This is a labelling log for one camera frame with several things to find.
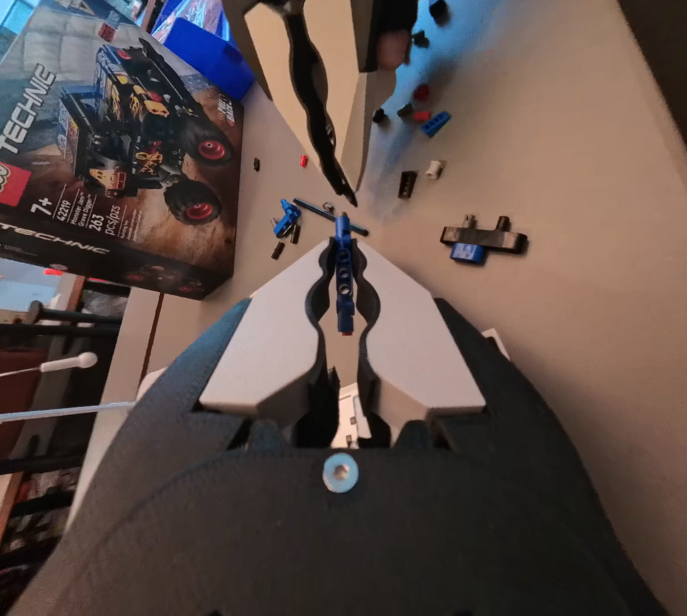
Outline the black beam with blue part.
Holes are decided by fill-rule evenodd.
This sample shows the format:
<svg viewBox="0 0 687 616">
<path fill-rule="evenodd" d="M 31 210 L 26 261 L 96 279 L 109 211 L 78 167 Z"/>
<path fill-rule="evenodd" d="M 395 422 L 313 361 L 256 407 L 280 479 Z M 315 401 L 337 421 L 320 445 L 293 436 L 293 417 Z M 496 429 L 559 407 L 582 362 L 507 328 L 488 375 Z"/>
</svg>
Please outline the black beam with blue part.
<svg viewBox="0 0 687 616">
<path fill-rule="evenodd" d="M 477 226 L 477 218 L 467 214 L 459 226 L 442 229 L 439 242 L 450 249 L 450 260 L 471 266 L 482 266 L 489 253 L 523 255 L 530 242 L 526 234 L 512 230 L 511 219 L 498 217 L 492 229 Z"/>
</svg>

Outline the person's right hand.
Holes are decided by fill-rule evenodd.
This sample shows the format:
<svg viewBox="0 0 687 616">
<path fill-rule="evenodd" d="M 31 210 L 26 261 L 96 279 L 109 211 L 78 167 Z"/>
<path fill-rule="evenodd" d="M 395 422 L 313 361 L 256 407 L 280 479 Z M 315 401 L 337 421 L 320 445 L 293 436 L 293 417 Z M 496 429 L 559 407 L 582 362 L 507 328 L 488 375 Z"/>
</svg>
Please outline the person's right hand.
<svg viewBox="0 0 687 616">
<path fill-rule="evenodd" d="M 376 62 L 380 71 L 395 71 L 408 59 L 411 32 L 405 29 L 386 31 L 376 42 Z"/>
</svg>

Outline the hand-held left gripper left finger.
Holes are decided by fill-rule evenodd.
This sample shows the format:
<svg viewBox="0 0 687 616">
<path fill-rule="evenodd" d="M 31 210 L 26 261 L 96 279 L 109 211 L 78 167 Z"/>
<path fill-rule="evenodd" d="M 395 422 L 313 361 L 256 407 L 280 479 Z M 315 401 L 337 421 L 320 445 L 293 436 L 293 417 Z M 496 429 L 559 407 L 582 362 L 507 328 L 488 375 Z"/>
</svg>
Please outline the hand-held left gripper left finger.
<svg viewBox="0 0 687 616">
<path fill-rule="evenodd" d="M 329 307 L 324 240 L 247 300 L 200 396 L 212 411 L 293 427 L 297 444 L 331 443 L 331 383 L 320 319 Z"/>
</svg>

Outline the small blue holed plate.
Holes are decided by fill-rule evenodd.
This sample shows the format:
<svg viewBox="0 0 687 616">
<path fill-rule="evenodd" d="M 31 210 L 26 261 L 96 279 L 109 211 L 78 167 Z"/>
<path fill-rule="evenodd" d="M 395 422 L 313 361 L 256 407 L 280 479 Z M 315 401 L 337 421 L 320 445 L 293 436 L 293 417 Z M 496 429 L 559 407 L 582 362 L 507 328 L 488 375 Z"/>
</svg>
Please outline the small blue holed plate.
<svg viewBox="0 0 687 616">
<path fill-rule="evenodd" d="M 451 117 L 451 114 L 446 111 L 436 113 L 421 125 L 420 130 L 426 137 L 434 138 L 451 120 Z"/>
</svg>

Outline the blue holed beam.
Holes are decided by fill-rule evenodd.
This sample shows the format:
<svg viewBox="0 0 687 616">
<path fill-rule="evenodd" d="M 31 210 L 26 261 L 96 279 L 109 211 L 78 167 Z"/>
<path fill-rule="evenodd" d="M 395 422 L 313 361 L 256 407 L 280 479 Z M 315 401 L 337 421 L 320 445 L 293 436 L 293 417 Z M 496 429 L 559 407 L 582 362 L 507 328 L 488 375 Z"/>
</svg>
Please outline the blue holed beam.
<svg viewBox="0 0 687 616">
<path fill-rule="evenodd" d="M 346 212 L 336 217 L 334 241 L 337 329 L 350 337 L 354 332 L 355 300 L 351 226 Z"/>
</svg>

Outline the plain blue bin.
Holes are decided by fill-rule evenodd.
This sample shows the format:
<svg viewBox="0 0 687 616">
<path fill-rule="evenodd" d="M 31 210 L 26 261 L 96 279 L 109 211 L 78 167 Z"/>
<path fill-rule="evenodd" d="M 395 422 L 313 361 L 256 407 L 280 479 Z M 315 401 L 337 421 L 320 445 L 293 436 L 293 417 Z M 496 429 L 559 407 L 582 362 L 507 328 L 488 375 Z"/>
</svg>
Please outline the plain blue bin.
<svg viewBox="0 0 687 616">
<path fill-rule="evenodd" d="M 241 100 L 253 85 L 254 76 L 238 49 L 230 26 L 229 33 L 230 39 L 225 41 L 186 20 L 177 19 L 162 44 L 215 87 Z"/>
</svg>

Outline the white book stand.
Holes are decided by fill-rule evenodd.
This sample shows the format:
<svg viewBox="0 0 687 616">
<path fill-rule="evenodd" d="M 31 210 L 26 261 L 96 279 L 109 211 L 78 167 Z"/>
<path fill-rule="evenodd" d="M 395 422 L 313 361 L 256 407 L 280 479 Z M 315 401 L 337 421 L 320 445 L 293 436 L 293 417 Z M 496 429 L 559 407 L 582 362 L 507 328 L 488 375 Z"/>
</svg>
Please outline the white book stand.
<svg viewBox="0 0 687 616">
<path fill-rule="evenodd" d="M 1 378 L 17 377 L 24 373 L 53 373 L 65 370 L 85 370 L 95 366 L 97 362 L 96 354 L 83 352 L 74 357 L 62 358 L 55 361 L 48 361 L 40 364 L 37 368 L 22 371 L 11 371 L 2 373 Z M 31 420 L 47 420 L 57 417 L 71 415 L 92 415 L 96 414 L 96 421 L 93 425 L 91 439 L 87 447 L 84 463 L 81 464 L 82 473 L 80 475 L 74 500 L 71 504 L 70 514 L 66 528 L 69 529 L 75 520 L 77 512 L 80 510 L 85 494 L 87 493 L 96 471 L 112 444 L 116 434 L 122 428 L 131 410 L 137 405 L 140 398 L 150 389 L 159 376 L 166 371 L 167 367 L 158 371 L 147 373 L 141 380 L 133 400 L 124 402 L 102 402 L 98 405 L 77 406 L 67 408 L 38 409 L 31 411 L 19 411 L 14 413 L 1 414 L 1 425 L 13 422 L 25 422 Z"/>
</svg>

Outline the sticker sheet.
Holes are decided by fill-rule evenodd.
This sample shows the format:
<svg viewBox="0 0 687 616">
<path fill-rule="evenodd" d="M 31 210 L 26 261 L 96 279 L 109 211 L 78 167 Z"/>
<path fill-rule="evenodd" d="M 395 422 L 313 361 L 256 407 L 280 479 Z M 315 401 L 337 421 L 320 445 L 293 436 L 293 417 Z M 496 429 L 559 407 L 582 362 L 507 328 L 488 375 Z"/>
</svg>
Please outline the sticker sheet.
<svg viewBox="0 0 687 616">
<path fill-rule="evenodd" d="M 446 327 L 375 327 L 335 340 L 333 348 L 332 368 L 341 380 L 335 448 L 358 449 L 372 440 L 373 417 L 395 441 L 409 422 L 478 414 L 487 405 L 477 365 Z"/>
</svg>

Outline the grey desk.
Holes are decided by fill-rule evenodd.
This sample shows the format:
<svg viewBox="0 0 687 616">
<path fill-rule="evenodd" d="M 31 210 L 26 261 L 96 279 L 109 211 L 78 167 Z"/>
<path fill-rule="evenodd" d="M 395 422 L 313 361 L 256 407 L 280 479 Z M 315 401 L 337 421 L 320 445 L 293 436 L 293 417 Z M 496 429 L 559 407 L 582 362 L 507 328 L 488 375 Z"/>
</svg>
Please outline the grey desk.
<svg viewBox="0 0 687 616">
<path fill-rule="evenodd" d="M 686 614 L 686 151 L 616 0 L 420 0 L 352 221 L 494 328 L 590 472 L 652 592 Z M 414 89 L 430 86 L 427 102 Z M 414 113 L 451 120 L 426 137 Z M 445 162 L 438 180 L 425 171 Z M 418 177 L 398 198 L 400 174 Z M 510 217 L 523 255 L 450 260 L 442 229 Z"/>
</svg>

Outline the blue angled connector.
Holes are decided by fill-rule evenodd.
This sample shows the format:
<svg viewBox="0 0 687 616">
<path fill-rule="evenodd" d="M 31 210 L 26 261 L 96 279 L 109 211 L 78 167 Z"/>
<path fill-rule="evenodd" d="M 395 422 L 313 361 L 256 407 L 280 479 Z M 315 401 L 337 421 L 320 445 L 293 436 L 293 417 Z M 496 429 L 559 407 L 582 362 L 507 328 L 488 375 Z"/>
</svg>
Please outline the blue angled connector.
<svg viewBox="0 0 687 616">
<path fill-rule="evenodd" d="M 298 223 L 302 215 L 300 209 L 286 199 L 281 199 L 280 205 L 284 211 L 282 217 L 279 220 L 275 218 L 271 220 L 273 233 L 278 239 L 282 239 L 289 232 L 290 228 Z"/>
</svg>

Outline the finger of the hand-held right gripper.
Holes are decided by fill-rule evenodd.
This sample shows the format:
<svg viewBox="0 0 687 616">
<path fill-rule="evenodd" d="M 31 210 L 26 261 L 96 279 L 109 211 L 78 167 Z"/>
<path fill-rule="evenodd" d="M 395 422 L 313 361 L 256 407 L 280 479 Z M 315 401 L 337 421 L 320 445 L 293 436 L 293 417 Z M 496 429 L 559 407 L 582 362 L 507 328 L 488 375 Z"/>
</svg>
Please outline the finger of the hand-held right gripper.
<svg viewBox="0 0 687 616">
<path fill-rule="evenodd" d="M 395 71 L 359 71 L 350 0 L 305 0 L 308 36 L 323 63 L 334 156 L 353 191 L 363 181 L 373 115 L 396 88 Z"/>
<path fill-rule="evenodd" d="M 258 3 L 247 12 L 245 22 L 260 63 L 264 92 L 307 155 L 316 158 L 335 193 L 357 207 L 356 191 L 343 175 L 328 134 L 326 75 L 308 36 L 304 4 Z"/>
</svg>

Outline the dark blue long axle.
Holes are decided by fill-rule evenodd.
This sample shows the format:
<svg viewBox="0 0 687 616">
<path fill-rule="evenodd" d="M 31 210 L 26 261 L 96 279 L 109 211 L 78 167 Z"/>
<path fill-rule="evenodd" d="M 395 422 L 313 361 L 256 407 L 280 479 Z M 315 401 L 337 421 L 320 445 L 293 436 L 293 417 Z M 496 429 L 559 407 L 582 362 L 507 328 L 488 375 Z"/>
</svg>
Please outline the dark blue long axle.
<svg viewBox="0 0 687 616">
<path fill-rule="evenodd" d="M 318 216 L 321 216 L 321 217 L 323 217 L 323 218 L 325 218 L 331 222 L 336 222 L 340 217 L 343 217 L 343 215 L 337 216 L 336 214 L 330 212 L 329 210 L 326 210 L 322 207 L 318 207 L 318 206 L 311 204 L 309 202 L 306 202 L 302 199 L 295 198 L 293 200 L 293 203 L 298 208 L 305 209 L 305 210 L 307 210 L 311 213 L 314 213 Z M 362 226 L 354 224 L 352 221 L 350 221 L 350 219 L 348 220 L 348 225 L 349 225 L 350 231 L 353 233 L 359 234 L 359 235 L 364 236 L 364 237 L 367 237 L 370 235 L 369 230 L 367 230 L 366 228 L 364 228 Z"/>
</svg>

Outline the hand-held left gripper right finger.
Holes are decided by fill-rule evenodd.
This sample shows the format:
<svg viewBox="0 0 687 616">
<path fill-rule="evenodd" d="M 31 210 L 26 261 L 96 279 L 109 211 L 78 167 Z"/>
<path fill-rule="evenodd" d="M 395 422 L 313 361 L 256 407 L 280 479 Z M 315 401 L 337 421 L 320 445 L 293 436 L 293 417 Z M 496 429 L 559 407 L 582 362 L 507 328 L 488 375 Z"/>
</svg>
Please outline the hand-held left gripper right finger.
<svg viewBox="0 0 687 616">
<path fill-rule="evenodd" d="M 356 384 L 370 437 L 389 446 L 409 422 L 479 414 L 485 397 L 433 295 L 369 244 L 355 243 Z"/>
</svg>

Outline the toy truck set box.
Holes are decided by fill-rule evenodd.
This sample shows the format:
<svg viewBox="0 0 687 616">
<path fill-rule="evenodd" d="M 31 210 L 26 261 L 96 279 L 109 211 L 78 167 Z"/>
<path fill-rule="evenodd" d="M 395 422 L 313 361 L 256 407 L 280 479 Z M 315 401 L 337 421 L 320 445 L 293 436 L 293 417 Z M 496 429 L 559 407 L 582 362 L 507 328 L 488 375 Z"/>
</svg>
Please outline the toy truck set box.
<svg viewBox="0 0 687 616">
<path fill-rule="evenodd" d="M 244 110 L 105 0 L 1 61 L 1 256 L 202 300 L 233 275 Z"/>
</svg>

